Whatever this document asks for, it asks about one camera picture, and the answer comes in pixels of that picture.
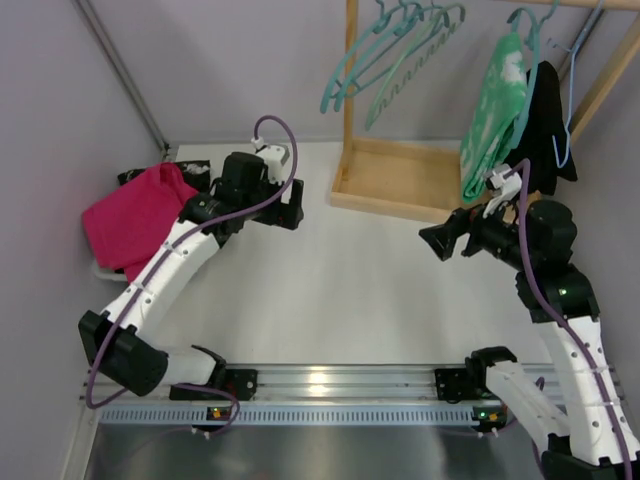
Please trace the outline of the green white tie-dye trousers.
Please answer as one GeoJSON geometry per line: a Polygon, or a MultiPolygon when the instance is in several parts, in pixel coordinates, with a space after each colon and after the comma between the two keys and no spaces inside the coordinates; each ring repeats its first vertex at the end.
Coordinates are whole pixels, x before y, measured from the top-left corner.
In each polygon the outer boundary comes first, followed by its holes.
{"type": "Polygon", "coordinates": [[[460,147],[461,199],[465,204],[478,200],[485,191],[484,175],[504,162],[510,152],[509,131],[518,96],[524,86],[519,72],[519,41],[502,36],[485,72],[479,100],[469,129],[460,147]]]}

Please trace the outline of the teal plastic hanger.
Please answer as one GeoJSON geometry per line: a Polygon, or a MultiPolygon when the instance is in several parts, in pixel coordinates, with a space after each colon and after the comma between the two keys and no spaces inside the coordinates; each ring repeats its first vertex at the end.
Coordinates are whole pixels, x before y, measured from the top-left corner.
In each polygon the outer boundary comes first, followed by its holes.
{"type": "Polygon", "coordinates": [[[515,36],[519,41],[517,52],[522,55],[523,48],[526,48],[532,53],[533,58],[529,75],[526,75],[523,59],[519,60],[518,68],[519,72],[522,74],[524,86],[519,92],[517,104],[518,109],[516,110],[516,115],[513,118],[509,131],[510,135],[507,146],[510,150],[515,149],[519,145],[527,126],[540,61],[540,31],[542,26],[554,15],[558,5],[558,1],[552,1],[547,12],[540,18],[536,16],[530,7],[517,7],[512,11],[507,19],[507,24],[510,27],[509,34],[511,36],[515,36]],[[519,35],[522,16],[529,19],[529,30],[524,38],[519,35]]]}

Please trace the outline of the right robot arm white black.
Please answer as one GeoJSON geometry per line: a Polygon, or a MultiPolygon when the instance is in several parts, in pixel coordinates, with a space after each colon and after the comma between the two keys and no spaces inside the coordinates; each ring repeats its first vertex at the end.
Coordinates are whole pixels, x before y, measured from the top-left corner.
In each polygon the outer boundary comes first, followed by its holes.
{"type": "Polygon", "coordinates": [[[600,308],[588,278],[571,262],[577,227],[552,200],[533,202],[525,224],[486,215],[483,206],[457,209],[420,230],[442,261],[466,236],[463,256],[484,251],[516,271],[518,297],[553,364],[561,407],[527,376],[506,347],[472,352],[465,366],[474,387],[497,397],[525,429],[547,479],[636,479],[639,439],[624,417],[601,339],[600,308]]]}

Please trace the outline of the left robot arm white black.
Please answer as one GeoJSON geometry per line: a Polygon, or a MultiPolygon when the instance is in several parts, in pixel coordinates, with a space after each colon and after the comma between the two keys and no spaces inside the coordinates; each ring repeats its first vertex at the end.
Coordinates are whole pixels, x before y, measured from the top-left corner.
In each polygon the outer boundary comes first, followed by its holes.
{"type": "Polygon", "coordinates": [[[304,213],[304,183],[284,177],[285,165],[298,166],[296,146],[263,146],[253,153],[229,154],[209,193],[190,198],[168,236],[142,271],[101,312],[87,311],[79,333],[90,365],[85,401],[98,375],[123,392],[146,396],[159,386],[195,391],[217,388],[224,359],[192,345],[170,350],[156,346],[155,331],[197,271],[249,221],[295,230],[304,213]]]}

